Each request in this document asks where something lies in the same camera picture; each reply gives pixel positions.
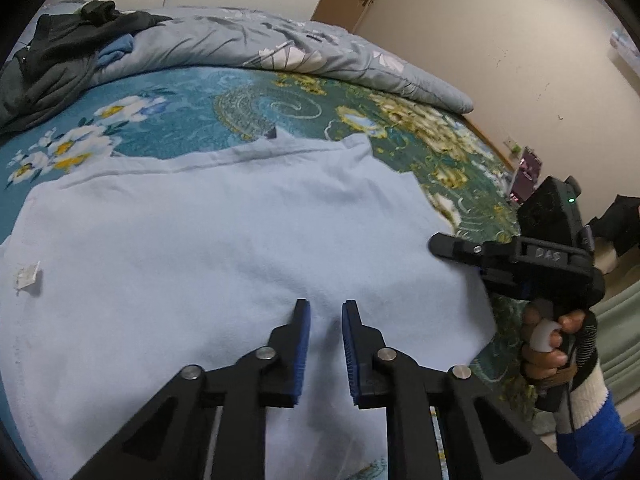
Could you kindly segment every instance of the metal bolt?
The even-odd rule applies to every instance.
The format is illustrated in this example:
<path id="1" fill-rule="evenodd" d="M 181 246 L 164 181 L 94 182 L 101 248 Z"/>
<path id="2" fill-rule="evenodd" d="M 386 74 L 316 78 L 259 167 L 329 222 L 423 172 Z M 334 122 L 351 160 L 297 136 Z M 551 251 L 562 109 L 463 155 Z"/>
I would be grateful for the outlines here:
<path id="1" fill-rule="evenodd" d="M 255 356 L 263 361 L 268 361 L 276 357 L 276 351 L 270 346 L 261 346 L 255 351 Z"/>
<path id="2" fill-rule="evenodd" d="M 393 361 L 396 357 L 398 357 L 398 352 L 393 348 L 381 348 L 378 350 L 378 358 L 381 361 Z"/>
<path id="3" fill-rule="evenodd" d="M 466 365 L 455 365 L 452 371 L 454 377 L 463 381 L 471 377 L 471 368 Z"/>
<path id="4" fill-rule="evenodd" d="M 180 376 L 183 379 L 187 379 L 188 381 L 193 381 L 197 379 L 202 373 L 202 368 L 198 365 L 188 365 L 185 366 L 182 370 L 180 370 Z"/>

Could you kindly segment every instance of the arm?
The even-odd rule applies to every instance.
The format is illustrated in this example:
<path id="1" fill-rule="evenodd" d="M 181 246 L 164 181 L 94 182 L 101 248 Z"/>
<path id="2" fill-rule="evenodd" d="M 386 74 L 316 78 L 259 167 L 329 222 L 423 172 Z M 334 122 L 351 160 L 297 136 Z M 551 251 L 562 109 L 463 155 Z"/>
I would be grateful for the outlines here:
<path id="1" fill-rule="evenodd" d="M 594 317 L 590 318 L 589 324 L 591 337 L 584 337 L 586 317 L 584 311 L 577 310 L 558 320 L 563 332 L 577 335 L 578 345 L 578 372 L 574 377 L 570 406 L 565 399 L 560 412 L 555 414 L 558 455 L 580 480 L 614 480 L 634 450 L 633 438 L 625 431 L 604 383 L 594 345 Z M 529 341 L 540 319 L 535 304 L 531 303 L 523 313 L 524 341 Z M 550 345 L 555 350 L 549 353 L 534 352 L 525 344 L 522 348 L 523 374 L 533 381 L 555 375 L 557 367 L 567 360 L 567 356 L 557 349 L 561 342 L 561 334 L 553 332 Z M 573 428 L 570 414 L 573 415 Z"/>

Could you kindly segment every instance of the floral blanket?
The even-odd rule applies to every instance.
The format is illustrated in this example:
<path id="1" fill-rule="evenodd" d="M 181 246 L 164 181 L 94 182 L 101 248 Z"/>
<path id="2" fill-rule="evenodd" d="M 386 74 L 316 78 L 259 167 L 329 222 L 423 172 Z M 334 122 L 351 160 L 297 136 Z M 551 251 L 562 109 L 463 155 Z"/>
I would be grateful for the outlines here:
<path id="1" fill-rule="evenodd" d="M 0 147 L 0 241 L 29 190 L 107 156 L 172 158 L 250 142 L 278 125 L 294 136 L 339 140 L 369 135 L 374 154 L 413 171 L 431 204 L 459 236 L 508 240 L 514 210 L 504 199 L 506 168 L 463 118 L 429 105 L 308 75 L 192 67 L 137 75 L 88 91 L 57 117 Z M 532 389 L 518 373 L 521 306 L 492 299 L 498 332 L 474 372 L 523 418 Z M 8 420 L 8 413 L 1 413 Z M 386 463 L 356 478 L 386 476 Z"/>

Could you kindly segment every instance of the white garment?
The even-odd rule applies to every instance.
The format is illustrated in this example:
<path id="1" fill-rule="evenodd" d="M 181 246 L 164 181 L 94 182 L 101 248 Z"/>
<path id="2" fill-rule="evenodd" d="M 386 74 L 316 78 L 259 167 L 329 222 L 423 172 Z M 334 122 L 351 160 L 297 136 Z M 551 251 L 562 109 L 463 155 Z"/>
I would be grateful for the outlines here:
<path id="1" fill-rule="evenodd" d="M 427 249 L 444 229 L 364 135 L 110 158 L 36 186 L 0 262 L 0 370 L 26 449 L 68 479 L 181 367 L 233 364 L 307 298 L 305 384 L 268 410 L 267 478 L 356 472 L 386 454 L 385 414 L 353 406 L 342 303 L 441 370 L 494 333 L 476 271 Z"/>

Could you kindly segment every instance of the blue cloth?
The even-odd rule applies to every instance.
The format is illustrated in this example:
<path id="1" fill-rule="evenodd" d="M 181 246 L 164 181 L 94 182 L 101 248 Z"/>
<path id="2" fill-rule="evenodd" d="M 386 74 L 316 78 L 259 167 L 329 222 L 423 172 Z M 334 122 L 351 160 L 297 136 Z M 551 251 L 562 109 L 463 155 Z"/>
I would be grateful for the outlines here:
<path id="1" fill-rule="evenodd" d="M 98 68 L 102 68 L 119 60 L 122 56 L 130 52 L 133 52 L 133 36 L 125 34 L 117 40 L 111 41 L 110 44 L 98 53 L 98 61 L 96 61 L 95 65 Z"/>
<path id="2" fill-rule="evenodd" d="M 575 433 L 557 434 L 558 455 L 580 480 L 614 480 L 634 449 L 611 399 Z"/>

